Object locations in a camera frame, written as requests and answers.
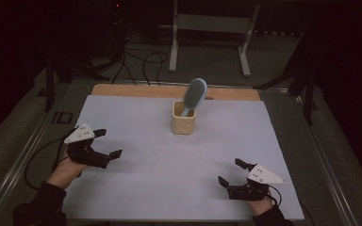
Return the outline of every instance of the white table surface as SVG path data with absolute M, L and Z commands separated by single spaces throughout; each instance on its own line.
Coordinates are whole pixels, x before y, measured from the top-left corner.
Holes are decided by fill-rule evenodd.
M 106 169 L 88 168 L 67 189 L 68 218 L 135 221 L 252 219 L 244 201 L 228 199 L 218 176 L 246 184 L 235 158 L 259 163 L 287 181 L 274 185 L 281 210 L 303 219 L 292 180 L 261 101 L 203 101 L 191 135 L 171 131 L 174 98 L 88 97 L 77 125 L 107 129 L 94 140 L 99 153 L 123 149 Z M 279 200 L 275 191 L 272 195 Z

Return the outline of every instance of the black cable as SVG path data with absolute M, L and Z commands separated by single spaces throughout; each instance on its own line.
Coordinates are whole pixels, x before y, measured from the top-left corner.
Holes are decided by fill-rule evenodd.
M 114 83 L 114 81 L 117 79 L 117 76 L 119 76 L 120 72 L 123 70 L 123 67 L 125 66 L 127 71 L 128 71 L 128 77 L 131 76 L 131 80 L 133 81 L 133 84 L 137 85 L 137 82 L 134 80 L 134 77 L 132 76 L 131 72 L 129 71 L 128 67 L 126 66 L 125 64 L 125 53 L 124 53 L 124 47 L 125 45 L 135 36 L 136 34 L 130 36 L 128 39 L 126 39 L 124 41 L 124 43 L 122 44 L 122 50 L 121 50 L 121 53 L 122 53 L 122 57 L 121 57 L 121 62 L 122 62 L 122 66 L 120 67 L 120 69 L 116 72 L 116 74 L 114 75 L 113 79 L 111 80 L 111 84 Z
M 30 164 L 31 164 L 31 161 L 34 159 L 34 157 L 37 156 L 37 154 L 40 153 L 40 152 L 41 152 L 43 149 L 45 149 L 46 147 L 48 147 L 48 146 L 50 146 L 50 145 L 52 145 L 52 144 L 60 141 L 60 144 L 59 144 L 59 146 L 58 146 L 58 152 L 57 152 L 56 160 L 55 160 L 54 165 L 53 165 L 53 167 L 52 167 L 52 171 L 54 171 L 55 168 L 56 168 L 56 166 L 58 165 L 58 162 L 60 162 L 60 161 L 63 160 L 63 159 L 61 159 L 61 160 L 59 160 L 59 159 L 60 159 L 60 157 L 61 157 L 61 149 L 62 149 L 62 147 L 63 147 L 64 139 L 67 138 L 76 128 L 71 129 L 71 130 L 70 130 L 69 132 L 67 132 L 63 137 L 54 139 L 54 140 L 52 140 L 51 142 L 42 145 L 39 149 L 37 149 L 37 150 L 31 155 L 30 159 L 28 159 L 27 164 L 25 165 L 25 171 L 24 171 L 25 183 L 26 183 L 29 187 L 31 187 L 31 188 L 33 188 L 33 189 L 35 189 L 35 190 L 39 190 L 39 189 L 40 189 L 39 187 L 36 187 L 36 186 L 31 185 L 31 183 L 30 183 L 29 180 L 28 180 L 28 175 L 27 175 L 27 173 L 28 173 L 28 168 L 29 168 L 29 166 L 30 166 Z
M 145 72 L 145 64 L 146 64 L 146 62 L 148 62 L 147 59 L 153 55 L 158 55 L 161 58 L 160 68 L 158 69 L 157 74 L 156 74 L 156 81 L 157 81 L 157 84 L 160 86 L 160 83 L 158 81 L 158 76 L 160 74 L 161 68 L 163 67 L 163 57 L 161 57 L 161 54 L 159 52 L 153 52 L 150 55 L 146 56 L 146 58 L 143 60 L 142 72 L 143 72 L 143 76 L 145 76 L 145 78 L 148 79 L 148 77 L 146 76 L 146 72 Z
M 133 54 L 131 54 L 131 53 L 125 51 L 125 50 L 149 51 L 151 53 L 149 55 L 147 55 L 145 58 L 141 58 L 141 57 L 135 56 L 135 55 L 133 55 Z M 128 54 L 128 55 L 142 61 L 142 73 L 143 73 L 143 76 L 145 77 L 145 79 L 146 79 L 149 86 L 150 86 L 149 79 L 148 79 L 148 77 L 146 75 L 146 71 L 145 71 L 146 63 L 160 64 L 159 70 L 157 71 L 157 74 L 156 74 L 156 81 L 157 81 L 157 84 L 160 86 L 158 78 L 159 78 L 161 69 L 163 68 L 163 63 L 166 62 L 167 59 L 169 58 L 169 56 L 166 53 L 157 52 L 157 51 L 150 50 L 150 49 L 129 49 L 129 48 L 124 48 L 124 52 L 126 54 Z M 160 57 L 160 60 L 159 61 L 150 61 L 150 60 L 148 60 L 148 58 L 153 56 L 153 55 L 158 55 Z
M 273 186 L 269 186 L 269 187 L 271 187 L 272 189 L 274 189 L 274 190 L 278 193 L 278 195 L 279 195 L 279 197 L 280 197 L 280 202 L 277 204 L 277 206 L 280 206 L 280 205 L 281 205 L 281 202 L 282 202 L 281 193 L 279 192 L 279 190 L 278 190 L 277 188 L 275 188 L 275 187 L 273 187 Z
M 132 74 L 131 74 L 130 68 L 128 68 L 128 66 L 127 66 L 125 63 L 124 63 L 124 66 L 125 66 L 125 68 L 127 69 L 128 78 L 132 80 L 132 83 L 133 83 L 134 85 L 137 85 L 137 82 L 135 81 L 134 77 L 133 77 Z
M 271 200 L 274 201 L 274 203 L 275 203 L 276 206 L 279 206 L 278 201 L 277 201 L 273 196 L 271 196 L 271 195 L 269 195 L 269 194 L 264 194 L 264 196 L 266 196 L 267 198 L 270 198 Z
M 109 62 L 100 64 L 100 65 L 96 65 L 96 66 L 92 66 L 91 69 L 97 72 L 102 72 L 107 70 L 108 68 L 116 65 L 117 63 L 119 63 L 119 59 L 111 59 Z
M 308 217 L 310 218 L 310 221 L 311 221 L 311 224 L 313 226 L 316 226 L 316 224 L 314 223 L 314 219 L 313 217 L 311 216 L 310 212 L 308 211 L 308 209 L 304 206 L 304 204 L 298 199 L 299 201 L 299 204 L 304 208 L 304 210 L 306 211 L 306 213 L 308 214 Z
M 69 158 L 69 157 L 70 157 L 70 156 L 69 156 L 69 155 L 67 155 L 67 156 L 65 156 L 64 158 L 62 158 L 62 159 L 58 160 L 58 162 L 56 162 L 56 163 L 57 163 L 57 165 L 58 165 L 59 163 L 61 163 L 62 161 L 64 161 L 65 159 Z
M 34 159 L 34 157 L 35 157 L 38 153 L 40 153 L 43 149 L 45 149 L 46 147 L 48 147 L 48 146 L 50 146 L 50 145 L 52 145 L 52 144 L 54 144 L 54 143 L 56 143 L 56 142 L 58 142 L 58 141 L 60 141 L 60 140 L 62 140 L 62 137 L 61 137 L 61 138 L 57 138 L 57 139 L 55 139 L 55 140 L 52 140 L 51 142 L 49 142 L 49 143 L 41 146 L 39 149 L 37 149 L 37 150 L 31 155 L 30 159 L 28 160 L 27 164 L 25 165 L 25 172 L 24 172 L 25 183 L 26 183 L 29 187 L 31 187 L 31 188 L 33 188 L 33 189 L 35 189 L 35 190 L 39 190 L 39 189 L 40 189 L 39 187 L 36 187 L 36 186 L 31 185 L 31 183 L 28 181 L 27 172 L 28 172 L 28 167 L 29 167 L 31 161 L 32 161 L 32 160 Z

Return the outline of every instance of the metal frame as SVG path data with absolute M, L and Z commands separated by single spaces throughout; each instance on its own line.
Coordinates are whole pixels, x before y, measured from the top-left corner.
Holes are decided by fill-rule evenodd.
M 205 15 L 178 14 L 178 0 L 174 0 L 173 9 L 173 45 L 170 54 L 169 71 L 174 73 L 177 69 L 178 56 L 178 29 L 219 31 L 245 34 L 245 42 L 238 48 L 240 66 L 244 77 L 251 76 L 246 50 L 255 28 L 255 20 L 260 10 L 260 5 L 255 6 L 251 18 L 232 18 Z

